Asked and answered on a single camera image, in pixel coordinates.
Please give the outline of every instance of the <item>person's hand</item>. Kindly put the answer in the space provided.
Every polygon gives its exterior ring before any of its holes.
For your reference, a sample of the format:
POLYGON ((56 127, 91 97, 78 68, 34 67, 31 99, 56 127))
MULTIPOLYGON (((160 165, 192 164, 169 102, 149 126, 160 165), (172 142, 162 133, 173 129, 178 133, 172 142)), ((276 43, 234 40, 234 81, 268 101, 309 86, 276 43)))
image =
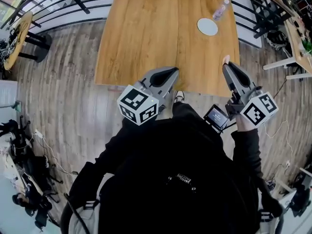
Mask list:
POLYGON ((255 129, 254 125, 246 120, 242 115, 236 116, 236 124, 238 132, 248 132, 255 129))

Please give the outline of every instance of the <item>plastic water bottle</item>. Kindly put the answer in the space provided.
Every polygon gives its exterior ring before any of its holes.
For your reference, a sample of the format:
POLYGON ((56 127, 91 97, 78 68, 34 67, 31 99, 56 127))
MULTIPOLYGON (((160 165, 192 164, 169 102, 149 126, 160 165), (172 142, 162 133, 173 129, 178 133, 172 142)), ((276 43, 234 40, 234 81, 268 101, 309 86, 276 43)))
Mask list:
POLYGON ((220 20, 220 18, 222 17, 224 11, 226 10, 226 8, 228 7, 229 4, 230 4, 229 0, 223 1, 223 4, 213 14, 213 19, 215 21, 220 20))

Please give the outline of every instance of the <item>table leg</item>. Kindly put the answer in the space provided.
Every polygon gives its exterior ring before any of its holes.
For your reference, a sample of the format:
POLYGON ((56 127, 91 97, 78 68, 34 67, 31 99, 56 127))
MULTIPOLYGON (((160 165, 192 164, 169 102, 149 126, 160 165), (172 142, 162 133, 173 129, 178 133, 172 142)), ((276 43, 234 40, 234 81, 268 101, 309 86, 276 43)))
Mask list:
POLYGON ((286 76, 286 79, 292 80, 292 79, 301 79, 301 78, 309 78, 309 77, 312 77, 312 74, 305 73, 305 74, 298 74, 298 75, 293 75, 293 76, 286 76))
POLYGON ((19 53, 19 57, 24 57, 24 58, 31 59, 31 60, 37 60, 37 57, 35 57, 33 55, 21 53, 21 52, 19 53))
POLYGON ((284 60, 279 60, 279 61, 273 62, 273 63, 268 64, 268 65, 264 65, 263 69, 264 70, 268 70, 268 69, 271 69, 271 68, 276 68, 276 67, 279 67, 279 66, 284 66, 284 65, 287 65, 287 64, 291 64, 291 63, 294 63, 294 62, 296 62, 294 57, 290 57, 290 58, 287 58, 287 59, 284 59, 284 60))
POLYGON ((37 40, 39 40, 39 41, 42 41, 42 42, 44 42, 44 43, 46 42, 45 37, 38 36, 38 35, 36 35, 36 34, 34 34, 34 33, 31 33, 31 32, 28 32, 27 35, 29 35, 30 37, 32 37, 32 38, 34 38, 34 39, 37 39, 37 40))
POLYGON ((36 45, 36 46, 38 46, 38 47, 40 47, 40 48, 43 48, 43 49, 47 49, 47 50, 50 49, 50 46, 49 46, 48 44, 45 44, 45 43, 43 43, 43 42, 34 40, 34 39, 30 38, 30 37, 27 37, 27 38, 25 39, 25 42, 31 43, 31 44, 36 45))

